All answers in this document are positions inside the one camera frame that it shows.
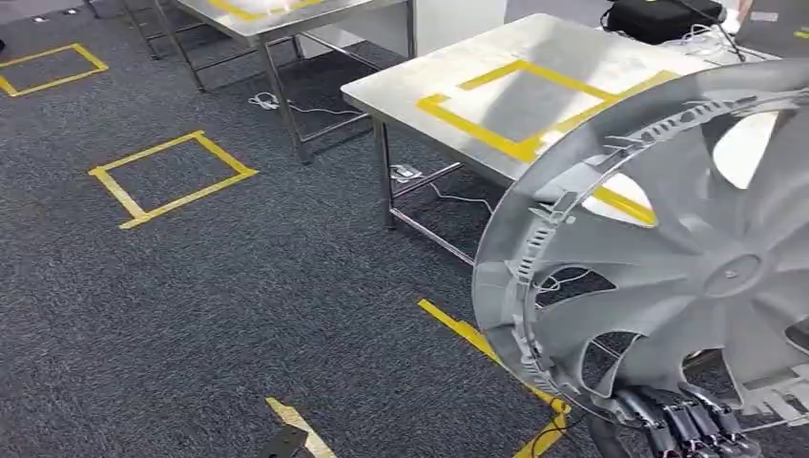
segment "gray carpet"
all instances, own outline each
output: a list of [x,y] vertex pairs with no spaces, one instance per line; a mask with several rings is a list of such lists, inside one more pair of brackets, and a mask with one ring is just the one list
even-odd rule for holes
[[[412,231],[380,228],[367,124],[314,145],[315,164],[301,167],[278,115],[247,103],[268,90],[247,77],[255,56],[207,72],[213,89],[199,94],[176,56],[150,60],[112,5],[98,7],[107,19],[82,11],[0,29],[3,60],[78,42],[110,66],[0,96],[0,456],[253,457],[280,428],[266,396],[295,406],[342,458],[509,457],[549,422],[417,305],[472,323],[470,269]],[[200,62],[238,48],[205,31],[186,39],[208,42],[192,51]],[[9,78],[23,89],[85,64],[54,62]],[[339,87],[366,73],[327,55],[282,77],[302,107],[345,109]],[[307,130],[333,120],[301,116]],[[128,213],[87,172],[199,129],[259,173],[119,229]],[[445,163],[395,132],[391,143],[396,161]],[[113,175],[150,209],[228,171],[189,143]],[[463,174],[439,186],[502,193]],[[404,208],[468,251],[487,219],[428,190]],[[772,434],[778,456],[806,450],[805,430]],[[570,436],[548,456],[595,456],[581,428]]]

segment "table top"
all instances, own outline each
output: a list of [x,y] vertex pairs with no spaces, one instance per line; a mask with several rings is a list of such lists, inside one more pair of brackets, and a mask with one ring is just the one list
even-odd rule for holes
[[255,45],[406,0],[176,0],[183,10],[233,38]]
[[342,87],[348,103],[510,185],[564,133],[712,65],[534,14]]

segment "hubcap spoke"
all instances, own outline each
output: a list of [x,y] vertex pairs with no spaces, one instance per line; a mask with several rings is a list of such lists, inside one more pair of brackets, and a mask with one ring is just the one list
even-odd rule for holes
[[723,354],[737,386],[781,375],[785,368],[806,362],[806,353],[789,344],[785,328],[773,320],[777,316],[768,307],[760,302],[738,302],[728,315],[729,336]]
[[534,331],[545,350],[558,357],[616,329],[647,335],[688,304],[681,285],[682,280],[658,281],[563,300],[539,312]]
[[710,228],[704,210],[714,168],[698,129],[653,146],[625,166],[652,203],[655,229],[694,252],[701,251],[695,232]]
[[754,304],[761,318],[786,329],[809,317],[809,271],[775,274],[762,284]]
[[770,142],[747,189],[746,211],[753,228],[766,230],[771,212],[809,182],[809,149],[806,132],[809,113],[778,114]]
[[543,260],[647,265],[679,263],[692,255],[654,229],[596,215],[581,206],[570,214],[575,221],[559,228]]
[[634,384],[677,390],[684,380],[682,361],[699,350],[724,345],[725,306],[716,300],[692,301],[649,337],[627,350],[618,377]]

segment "black case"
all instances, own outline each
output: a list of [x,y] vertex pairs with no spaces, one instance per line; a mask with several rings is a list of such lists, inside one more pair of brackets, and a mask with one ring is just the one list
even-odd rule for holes
[[683,1],[715,20],[690,10],[677,0],[617,0],[610,10],[606,29],[623,31],[638,41],[659,45],[681,38],[691,31],[692,24],[714,24],[724,11],[712,0]]

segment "yellow tape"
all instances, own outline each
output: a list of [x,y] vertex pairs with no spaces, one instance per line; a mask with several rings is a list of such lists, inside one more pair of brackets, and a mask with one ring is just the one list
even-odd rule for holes
[[564,429],[567,426],[565,414],[557,414],[533,439],[520,448],[520,451],[514,455],[514,458],[535,458],[542,456],[543,453],[548,451],[550,446],[562,437]]
[[0,62],[0,69],[5,68],[5,67],[10,67],[10,66],[16,65],[16,64],[21,64],[21,63],[27,62],[29,60],[38,59],[39,57],[44,57],[46,55],[54,54],[54,53],[57,53],[57,52],[63,52],[63,51],[66,51],[66,50],[70,50],[70,49],[73,48],[73,46],[75,46],[75,44],[62,46],[62,47],[59,47],[59,48],[53,48],[52,50],[42,51],[42,52],[38,52],[36,54],[26,55],[25,57],[20,57],[20,58],[17,58],[17,59],[6,61],[6,62]]
[[146,212],[140,208],[140,205],[138,205],[135,200],[132,199],[132,196],[130,196],[129,193],[124,191],[124,188],[122,188],[121,185],[115,181],[115,178],[111,177],[106,170],[96,167],[92,169],[89,174],[98,178],[101,181],[101,184],[110,190],[110,193],[112,193],[112,195],[115,196],[119,202],[121,202],[121,205],[123,205],[134,218],[143,218],[144,215],[146,215]]
[[604,186],[600,186],[593,191],[592,196],[648,226],[654,226],[657,220],[657,218],[654,216],[654,212],[651,209],[644,207],[630,198],[625,198],[624,196],[611,189],[605,188]]
[[22,62],[27,62],[29,60],[33,60],[33,59],[43,57],[43,56],[46,56],[46,55],[54,54],[54,53],[57,53],[57,52],[67,51],[67,50],[74,50],[74,51],[78,52],[82,57],[84,57],[91,64],[93,64],[95,66],[95,69],[90,70],[88,72],[75,74],[73,76],[66,76],[64,78],[59,78],[59,79],[57,79],[55,81],[51,81],[49,83],[41,84],[39,86],[34,86],[32,88],[27,88],[27,89],[24,89],[24,90],[15,89],[11,85],[11,83],[8,81],[8,79],[3,77],[3,75],[0,75],[0,89],[4,90],[8,95],[10,95],[12,97],[17,97],[19,95],[35,93],[37,91],[42,91],[42,90],[45,90],[45,89],[49,89],[49,88],[52,88],[54,86],[59,86],[61,84],[70,83],[70,82],[75,81],[77,79],[81,79],[81,78],[90,76],[91,74],[106,72],[110,68],[107,64],[105,64],[104,62],[101,62],[101,60],[98,59],[98,57],[95,57],[91,52],[87,51],[87,49],[85,49],[83,46],[81,46],[78,43],[73,43],[73,44],[68,45],[68,46],[62,46],[60,48],[54,48],[52,50],[47,50],[47,51],[40,52],[40,53],[37,53],[37,54],[27,55],[25,57],[20,57],[18,59],[14,59],[14,60],[10,60],[8,62],[0,63],[0,69],[2,69],[4,67],[11,66],[11,65],[20,64]]
[[306,423],[306,420],[303,420],[303,417],[301,417],[294,407],[285,406],[276,398],[266,398],[264,401],[276,412],[276,415],[279,416],[282,422],[298,429],[303,429],[309,433],[308,437],[306,437],[306,449],[309,450],[309,453],[314,455],[315,458],[336,458],[337,455],[334,454],[334,451],[332,451],[323,439],[321,439],[321,436]]
[[233,14],[242,21],[256,21],[266,16],[266,14],[263,12],[245,11],[236,5],[231,4],[228,0],[208,0],[208,3],[219,8],[220,10],[224,10],[228,14]]
[[[475,347],[478,350],[480,350],[486,356],[490,357],[495,363],[499,364],[503,368],[506,368],[503,365],[503,363],[500,362],[500,359],[497,358],[497,355],[494,354],[494,350],[491,349],[491,346],[486,341],[486,338],[483,337],[483,334],[481,334],[473,326],[469,325],[466,322],[457,322],[457,321],[453,320],[452,317],[450,317],[449,315],[444,313],[440,308],[436,307],[435,305],[433,305],[430,301],[428,301],[426,299],[420,300],[419,301],[419,306],[421,306],[425,312],[432,315],[433,318],[435,318],[439,322],[445,324],[446,327],[452,329],[453,331],[455,331],[456,334],[458,334],[461,337],[463,337],[464,339],[466,339],[470,344],[475,345]],[[533,394],[535,394],[543,402],[545,402],[546,404],[553,407],[553,409],[556,410],[557,412],[563,412],[564,413],[564,412],[570,411],[570,407],[567,406],[564,403],[562,403],[560,406],[555,406],[554,405],[554,404],[558,404],[558,405],[560,404],[558,402],[557,403],[553,402],[554,400],[558,400],[559,398],[553,397],[553,396],[549,395],[548,393],[546,393],[545,391],[537,389],[537,388],[535,388],[535,387],[533,387],[531,385],[527,385],[527,384],[523,384],[523,385],[525,385],[528,389],[530,389],[531,392],[533,392]]]
[[249,169],[244,166],[241,162],[236,160],[235,157],[230,156],[225,152],[223,149],[219,148],[219,145],[214,143],[213,141],[209,140],[207,137],[203,135],[197,135],[196,137],[199,144],[205,147],[206,150],[213,153],[216,157],[218,157],[222,162],[226,163],[230,166],[233,170],[236,171],[237,174],[240,175],[253,175],[256,173],[255,170]]
[[[286,8],[273,8],[270,10],[272,14],[282,14],[291,10],[297,10],[298,8],[308,7],[310,5],[315,5],[323,0],[300,0],[300,2],[295,2],[289,4]],[[245,11],[238,6],[230,3],[228,0],[208,0],[208,3],[211,5],[224,10],[229,14],[233,14],[235,17],[241,19],[242,21],[251,22],[257,21],[262,17],[266,16],[267,14],[264,12],[250,12]]]
[[126,157],[123,157],[123,158],[121,158],[119,160],[110,162],[107,165],[102,165],[100,168],[104,169],[104,170],[111,170],[111,169],[114,169],[115,167],[120,167],[120,166],[122,166],[124,164],[128,164],[128,163],[136,161],[138,159],[142,159],[142,158],[144,158],[146,156],[153,155],[154,153],[157,153],[158,151],[163,151],[163,150],[165,150],[167,148],[171,148],[171,147],[176,146],[176,145],[178,145],[178,144],[180,144],[182,142],[188,141],[188,140],[190,140],[192,138],[197,138],[197,137],[199,137],[200,135],[203,135],[203,134],[205,134],[205,131],[191,132],[190,134],[186,134],[186,135],[180,136],[178,138],[175,138],[173,140],[169,140],[169,141],[166,141],[164,143],[160,143],[159,145],[153,146],[152,148],[149,148],[148,150],[141,151],[140,153],[135,153],[133,155],[126,156]]
[[275,8],[274,10],[270,10],[273,14],[279,14],[282,12],[287,12],[288,10],[297,10],[298,8],[308,7],[309,5],[316,5],[323,0],[300,0],[300,2],[293,3],[289,5],[286,9],[285,8]]
[[[486,356],[490,357],[495,363],[508,370],[500,359],[497,358],[497,355],[494,353],[494,350],[491,349],[491,345],[488,344],[483,334],[481,334],[473,326],[469,325],[469,323],[453,320],[452,317],[444,313],[440,308],[436,307],[426,299],[420,300],[419,306],[421,306],[425,312],[432,315],[433,318],[455,331],[456,334],[466,339],[470,344],[473,344],[475,348],[480,350]],[[548,404],[550,408],[556,411],[556,416],[553,418],[550,424],[543,428],[534,439],[530,440],[514,455],[514,458],[533,458],[531,455],[531,447],[533,447],[533,451],[541,455],[548,450],[553,443],[562,437],[562,431],[551,430],[565,428],[565,418],[566,414],[570,413],[570,406],[564,402],[560,402],[561,400],[559,398],[551,396],[541,389],[537,389],[526,383],[523,383],[523,385],[530,389],[531,392],[536,395],[536,397],[541,399],[543,402]]]
[[229,177],[229,178],[227,178],[227,179],[225,179],[223,181],[220,181],[219,183],[212,184],[211,186],[208,186],[207,188],[204,188],[204,189],[201,189],[199,191],[196,191],[195,193],[189,194],[188,196],[186,196],[184,198],[178,198],[177,200],[169,202],[169,203],[167,203],[167,204],[165,204],[165,205],[163,205],[161,207],[157,207],[157,208],[155,208],[155,210],[151,210],[149,212],[146,212],[140,218],[135,218],[135,219],[132,219],[130,221],[127,221],[127,222],[119,225],[118,227],[120,227],[121,229],[132,229],[133,227],[135,227],[137,225],[140,225],[140,224],[143,224],[144,222],[147,222],[150,219],[153,219],[155,217],[159,217],[160,215],[162,215],[162,214],[164,214],[166,212],[174,210],[177,207],[179,207],[180,205],[185,205],[186,203],[193,202],[194,200],[197,200],[198,198],[204,198],[205,196],[208,196],[209,194],[214,193],[214,192],[216,192],[216,191],[218,191],[220,189],[226,188],[226,187],[228,187],[228,186],[230,186],[232,184],[236,184],[236,183],[242,181],[245,178],[252,177],[256,173],[257,173],[257,171],[253,171],[250,174],[236,175],[235,177]]
[[[160,215],[166,212],[174,210],[181,205],[193,202],[198,198],[204,198],[205,196],[208,196],[209,194],[212,194],[220,189],[226,188],[232,184],[236,184],[245,178],[252,177],[253,175],[259,172],[257,170],[245,167],[244,164],[242,164],[241,162],[236,160],[235,157],[229,155],[227,152],[222,150],[216,143],[214,143],[206,136],[204,136],[204,134],[205,134],[204,131],[191,132],[190,134],[186,134],[173,140],[160,143],[159,145],[153,146],[148,150],[144,150],[139,153],[123,157],[119,160],[110,162],[109,164],[106,165],[95,167],[89,172],[90,175],[97,177],[98,180],[101,181],[101,184],[103,184],[110,191],[110,193],[113,194],[113,196],[115,196],[115,198],[117,198],[119,202],[121,202],[121,205],[123,205],[124,208],[126,208],[127,211],[129,211],[129,213],[133,216],[132,220],[124,222],[120,224],[118,227],[120,227],[121,229],[131,229],[139,224],[143,224],[144,222],[149,221],[150,219],[159,217]],[[216,157],[221,159],[222,162],[226,163],[228,166],[234,169],[237,172],[237,175],[235,175],[234,177],[226,178],[225,180],[220,181],[219,183],[212,184],[211,186],[208,186],[206,188],[200,189],[199,191],[191,193],[188,196],[185,196],[184,198],[178,198],[165,205],[157,207],[154,210],[145,212],[143,211],[142,208],[140,208],[140,206],[135,202],[135,200],[132,199],[129,193],[124,191],[124,189],[121,188],[121,186],[117,183],[117,181],[115,181],[114,178],[111,177],[110,174],[108,173],[108,171],[114,169],[115,167],[120,167],[124,164],[128,164],[135,160],[142,159],[143,157],[153,155],[154,153],[166,150],[168,148],[171,148],[172,146],[176,146],[184,141],[192,139],[198,141],[199,144],[201,144],[211,154],[215,155]]]
[[[603,101],[598,105],[595,105],[579,114],[571,116],[568,119],[560,121],[552,126],[549,126],[546,129],[538,132],[537,134],[531,135],[528,138],[521,140],[521,141],[513,141],[511,139],[505,138],[502,135],[496,134],[493,131],[476,124],[468,119],[459,116],[450,110],[442,107],[441,104],[450,100],[450,97],[444,94],[433,94],[426,96],[416,102],[416,106],[419,107],[421,110],[443,120],[445,123],[460,129],[461,131],[469,134],[470,136],[477,138],[478,140],[482,141],[483,143],[487,144],[488,146],[497,149],[509,156],[514,157],[517,160],[522,162],[533,162],[536,159],[536,151],[542,146],[543,144],[543,137],[551,131],[560,132],[562,134],[566,134],[577,126],[582,124],[587,119],[590,119],[594,115],[610,108],[610,106],[614,105],[615,103],[638,93],[641,93],[652,86],[656,86],[663,82],[675,79],[678,77],[676,73],[672,72],[659,72],[656,73],[651,78],[636,84],[629,88],[628,90],[619,93],[619,94],[611,94],[605,91],[602,91],[598,88],[590,86],[587,83],[582,81],[578,81],[576,79],[570,78],[566,75],[563,75],[558,72],[554,72],[549,69],[545,69],[539,67],[538,65],[532,64],[525,60],[515,60],[503,67],[495,69],[491,72],[484,73],[480,76],[474,77],[469,79],[469,81],[463,82],[458,87],[464,91],[472,91],[477,89],[487,83],[495,81],[499,78],[502,78],[508,74],[518,72],[518,71],[525,71],[536,74],[537,76],[547,79],[548,81],[554,82],[566,88],[592,95],[593,97],[600,98]],[[654,225],[654,213],[651,209],[640,205],[637,202],[634,202],[628,198],[625,198],[617,193],[612,191],[597,191],[593,193],[595,198],[599,200],[603,200],[608,205],[627,213],[628,215],[632,216],[635,219],[642,221],[647,225]]]

